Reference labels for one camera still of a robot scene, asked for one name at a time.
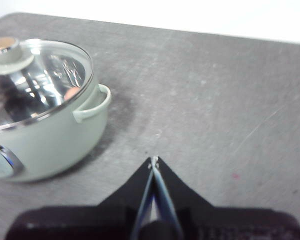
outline glass lid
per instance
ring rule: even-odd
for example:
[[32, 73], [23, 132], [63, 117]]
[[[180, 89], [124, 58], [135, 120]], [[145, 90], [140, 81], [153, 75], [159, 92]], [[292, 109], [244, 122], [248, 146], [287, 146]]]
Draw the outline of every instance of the glass lid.
[[92, 79], [92, 61], [60, 41], [0, 38], [0, 131], [50, 116]]

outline pot handle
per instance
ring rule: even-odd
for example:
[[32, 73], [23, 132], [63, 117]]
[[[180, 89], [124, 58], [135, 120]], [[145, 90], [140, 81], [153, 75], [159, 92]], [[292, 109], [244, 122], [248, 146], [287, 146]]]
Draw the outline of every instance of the pot handle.
[[106, 98], [103, 100], [102, 103], [100, 103], [98, 106], [95, 106], [93, 108], [90, 108], [87, 110], [74, 110], [73, 116], [77, 123], [79, 123], [79, 124], [82, 123], [83, 120], [99, 114], [101, 111], [103, 111], [105, 108], [108, 107], [108, 105], [111, 101], [111, 91], [106, 85], [103, 85], [103, 84], [99, 84], [98, 87], [102, 93], [106, 94]]

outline table surface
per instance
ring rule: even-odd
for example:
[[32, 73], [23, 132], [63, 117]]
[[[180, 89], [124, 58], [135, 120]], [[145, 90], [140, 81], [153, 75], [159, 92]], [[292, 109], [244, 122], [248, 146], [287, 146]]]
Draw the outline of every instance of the table surface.
[[113, 94], [104, 135], [80, 163], [0, 181], [0, 239], [25, 210], [97, 205], [153, 155], [216, 206], [300, 222], [300, 45], [25, 13], [0, 18], [0, 36], [84, 48]]

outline scratch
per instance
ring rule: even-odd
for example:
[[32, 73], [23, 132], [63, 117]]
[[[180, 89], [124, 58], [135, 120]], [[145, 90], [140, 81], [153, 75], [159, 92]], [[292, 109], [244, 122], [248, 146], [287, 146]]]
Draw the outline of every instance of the scratch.
[[252, 131], [241, 141], [241, 143], [239, 144], [239, 146], [234, 150], [232, 155], [235, 155], [238, 150], [242, 147], [242, 145], [250, 138], [250, 136], [252, 134], [254, 134], [258, 128], [261, 127], [262, 124], [264, 124], [266, 121], [268, 121], [270, 118], [272, 118], [274, 115], [277, 114], [277, 112], [279, 112], [281, 109], [283, 109], [286, 105], [282, 105], [281, 107], [279, 107], [277, 110], [275, 110], [273, 113], [271, 113], [269, 116], [267, 116], [264, 120], [262, 120], [254, 129], [252, 129]]

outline stainless steel rim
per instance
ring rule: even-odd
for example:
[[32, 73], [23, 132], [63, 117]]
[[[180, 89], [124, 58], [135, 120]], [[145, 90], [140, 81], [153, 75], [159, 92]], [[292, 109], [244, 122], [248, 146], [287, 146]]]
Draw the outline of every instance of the stainless steel rim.
[[28, 118], [28, 119], [24, 119], [21, 121], [17, 121], [17, 122], [13, 122], [13, 123], [8, 123], [8, 124], [4, 124], [4, 125], [0, 125], [0, 133], [4, 132], [4, 131], [8, 131], [8, 130], [13, 130], [16, 128], [21, 128], [21, 127], [25, 127], [28, 126], [30, 124], [39, 122], [43, 119], [46, 119], [48, 117], [50, 117], [51, 115], [61, 111], [62, 109], [64, 109], [65, 107], [67, 107], [69, 104], [71, 104], [72, 102], [74, 102], [76, 99], [78, 99], [83, 92], [87, 89], [88, 85], [91, 83], [93, 76], [94, 76], [94, 68], [93, 68], [93, 61], [92, 58], [90, 57], [90, 55], [87, 53], [87, 51], [85, 51], [83, 48], [70, 43], [70, 42], [66, 42], [66, 41], [59, 41], [59, 40], [47, 40], [47, 39], [41, 39], [41, 38], [32, 38], [32, 39], [27, 39], [25, 40], [25, 42], [31, 42], [31, 41], [49, 41], [49, 42], [59, 42], [59, 43], [63, 43], [63, 44], [69, 44], [71, 46], [74, 46], [80, 50], [82, 50], [86, 56], [89, 59], [89, 62], [91, 64], [91, 74], [89, 76], [89, 78], [86, 80], [86, 83], [81, 87], [81, 89], [74, 95], [72, 96], [70, 99], [66, 100], [65, 102], [63, 102], [61, 105], [53, 107], [45, 112], [42, 112], [40, 114], [38, 114], [37, 116], [33, 117], [33, 118]]

